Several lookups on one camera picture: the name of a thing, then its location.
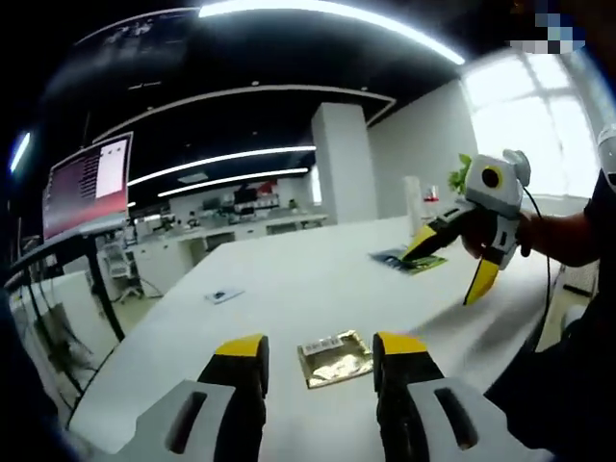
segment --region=barcode label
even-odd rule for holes
[[[333,349],[337,347],[341,347],[343,345],[343,341],[338,337],[329,337],[327,339],[320,340],[318,342],[314,342],[312,344],[306,344],[301,347],[305,356],[310,356],[311,354],[317,354],[322,351],[326,351],[327,349]]]

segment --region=black ceiling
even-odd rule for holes
[[[406,38],[347,18],[298,11],[207,19],[196,17],[196,10],[167,12],[116,25],[72,45],[136,14],[203,4],[100,3],[104,5],[38,7],[28,13],[33,40],[21,38],[11,50],[15,73],[7,100],[12,116],[2,134],[7,156],[20,131],[33,133],[32,149],[13,178],[14,200],[23,211],[32,209],[33,202],[40,204],[51,165],[131,117],[141,116],[114,133],[135,132],[130,169],[134,179],[205,157],[310,143],[310,120],[322,101],[361,104],[370,120],[388,100],[362,95],[362,88],[395,100],[390,114],[456,75],[454,64]],[[467,61],[503,46],[500,25],[511,4],[344,3],[416,26]],[[136,38],[139,28],[146,33]],[[225,95],[157,111],[213,91],[289,84],[303,90]],[[220,163],[205,170],[215,178],[312,163],[314,156],[303,153]],[[156,193],[181,186],[176,177],[188,173],[192,172],[136,185],[130,190],[131,200],[156,200]]]

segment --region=gold foil packet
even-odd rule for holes
[[[297,347],[308,388],[372,372],[372,353],[354,330]]]

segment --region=green plant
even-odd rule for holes
[[[471,161],[473,159],[467,154],[459,154],[458,156],[460,158],[460,162],[462,163],[462,168],[457,171],[452,171],[449,174],[448,184],[449,189],[454,193],[463,194],[466,190],[464,182],[466,181],[466,175],[469,172]]]

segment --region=window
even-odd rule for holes
[[[592,195],[599,173],[593,135],[554,55],[512,50],[469,69],[462,82],[479,152],[523,150],[532,169],[532,193]]]
[[[319,168],[312,167],[310,170],[310,191],[312,192],[312,201],[315,205],[321,205],[321,181],[319,179]]]

